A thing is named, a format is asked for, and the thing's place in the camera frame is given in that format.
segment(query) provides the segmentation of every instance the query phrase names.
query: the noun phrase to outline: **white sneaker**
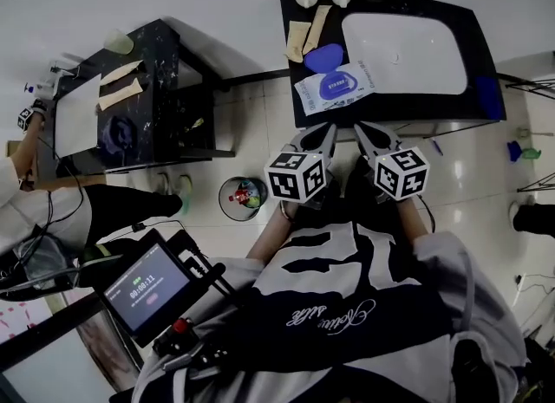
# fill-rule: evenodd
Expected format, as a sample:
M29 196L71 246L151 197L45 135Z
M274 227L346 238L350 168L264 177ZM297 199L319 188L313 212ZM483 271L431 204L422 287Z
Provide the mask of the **white sneaker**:
M514 231L516 231L516 229L514 229L513 220L514 220L514 217L516 217L519 209L520 209L520 204L517 201L513 201L509 206L509 223L511 223L511 227L513 228Z
M188 175L181 175L173 193L180 196L181 201L183 202L180 212L182 215L186 215L189 212L191 194L193 193L193 182L191 181L191 178Z
M160 193L161 195L169 195L170 193L170 179L167 177L167 173L161 172L154 175L154 192Z
M536 198L533 195L528 195L526 197L526 201L524 202L525 205L535 205L536 204Z

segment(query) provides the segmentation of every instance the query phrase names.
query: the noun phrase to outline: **black marble table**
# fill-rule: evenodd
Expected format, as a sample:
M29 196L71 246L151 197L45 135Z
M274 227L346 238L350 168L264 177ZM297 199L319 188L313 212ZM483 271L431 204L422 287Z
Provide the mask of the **black marble table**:
M125 156L110 155L97 146L69 155L61 164L52 149L41 144L37 155L37 177L41 181L68 176L65 167L75 175L91 175L234 156L233 152L215 149L212 91L215 88L227 90L225 82L188 50L180 36L160 19L128 35L134 41L130 54L118 55L102 49L90 56L81 64L79 77L61 78L56 99L98 74L107 75L122 65L142 60L130 75L101 88L100 96L128 86L134 78L138 79L143 92L99 111L97 127L100 137L110 118L128 118L137 130L136 146ZM203 75L202 84L177 88L180 60ZM204 123L193 128L199 118ZM49 103L42 139L56 148L55 136L56 101L53 101Z
M332 5L332 8L323 26L318 47L331 43L340 44L344 51L342 64L349 62L342 22L351 13L400 14L441 21L453 32L467 71L468 84L467 89L458 95L373 93L347 107L306 115L294 86L314 72L302 63L288 61L297 127L310 127L325 121L334 122L339 127L352 127L360 120L384 123L420 121L429 122L431 131L441 132L441 127L437 127L441 122L458 121L465 127L475 127L506 119L493 59L478 20L471 10L433 0L352 0L345 9L334 5L331 0L318 0L309 9L300 7L295 0L281 0L285 38L289 34L289 21L311 23L320 4ZM445 128L449 132L453 131L451 127Z

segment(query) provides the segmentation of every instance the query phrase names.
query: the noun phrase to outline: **hand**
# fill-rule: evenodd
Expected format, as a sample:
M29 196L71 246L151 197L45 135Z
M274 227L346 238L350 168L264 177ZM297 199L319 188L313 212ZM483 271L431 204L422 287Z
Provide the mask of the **hand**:
M31 110L35 114L40 114L42 116L42 121L46 120L46 111L48 110L46 104L41 100L35 100L33 105L31 106Z
M44 130L44 116L39 112L33 112L29 120L29 128L37 127L38 130Z

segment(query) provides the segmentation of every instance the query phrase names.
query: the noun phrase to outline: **timer display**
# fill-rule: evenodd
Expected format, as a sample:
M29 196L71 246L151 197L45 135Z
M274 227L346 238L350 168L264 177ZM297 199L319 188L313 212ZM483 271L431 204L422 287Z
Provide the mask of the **timer display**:
M155 244L104 292L114 310L136 330L189 283L170 256Z

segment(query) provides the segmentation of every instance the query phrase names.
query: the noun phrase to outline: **handheld device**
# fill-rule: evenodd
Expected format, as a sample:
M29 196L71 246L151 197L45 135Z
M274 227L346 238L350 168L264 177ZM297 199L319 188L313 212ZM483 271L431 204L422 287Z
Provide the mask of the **handheld device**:
M181 262L175 253L185 248L175 239L167 244L152 229L95 285L109 312L142 348L178 321L225 271L221 263L203 269L191 258Z

